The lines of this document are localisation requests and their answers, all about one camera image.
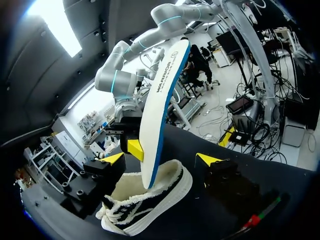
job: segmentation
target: yellow triangle marker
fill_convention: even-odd
[[[197,153],[195,156],[199,156],[209,167],[212,163],[215,162],[221,162],[223,160],[212,157],[212,156],[208,156],[208,155],[204,155],[202,153]]]
[[[127,149],[128,152],[135,156],[140,162],[144,161],[144,151],[138,139],[129,139]]]
[[[118,154],[99,159],[99,161],[110,163],[112,166],[112,164],[114,164],[120,157],[122,157],[122,155],[124,155],[124,153],[120,152]]]

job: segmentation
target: shoe insole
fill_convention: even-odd
[[[189,52],[188,40],[175,43],[166,52],[145,102],[139,132],[139,142],[143,149],[141,176],[145,189],[150,189],[156,179],[170,98]]]

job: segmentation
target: white sneaker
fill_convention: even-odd
[[[105,195],[96,213],[103,229],[135,236],[159,215],[183,199],[193,179],[178,160],[160,165],[152,188],[145,189],[141,172],[124,173],[111,196]]]

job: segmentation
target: ceiling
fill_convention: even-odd
[[[81,58],[69,56],[41,17],[24,14],[12,28],[1,72],[0,145],[49,126],[95,77],[118,41],[129,43],[129,38],[157,27],[151,10],[176,1],[64,0],[67,18],[82,47]],[[105,31],[105,43],[101,35],[94,34],[99,26]]]

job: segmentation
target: black table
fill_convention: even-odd
[[[265,218],[255,229],[246,233],[243,239],[275,239],[283,223],[291,218],[315,172],[285,165],[278,162],[258,160],[220,147],[190,132],[166,125],[161,162],[171,159],[180,160],[190,171],[193,178],[199,177],[194,168],[196,153],[206,154],[218,159],[231,159],[238,163],[242,175],[259,184],[260,193],[265,194],[273,189],[288,193],[290,200],[276,218]],[[126,155],[127,172],[139,172],[140,162],[131,155]],[[59,206],[40,187],[33,187],[23,193],[24,204],[36,224],[53,239],[70,240],[122,240],[126,236],[105,231],[100,221],[90,216],[82,220]],[[132,237],[145,240],[184,240],[211,239],[220,240],[235,231],[237,219],[210,197],[204,187],[195,184],[188,195],[172,208],[164,212],[150,226]]]

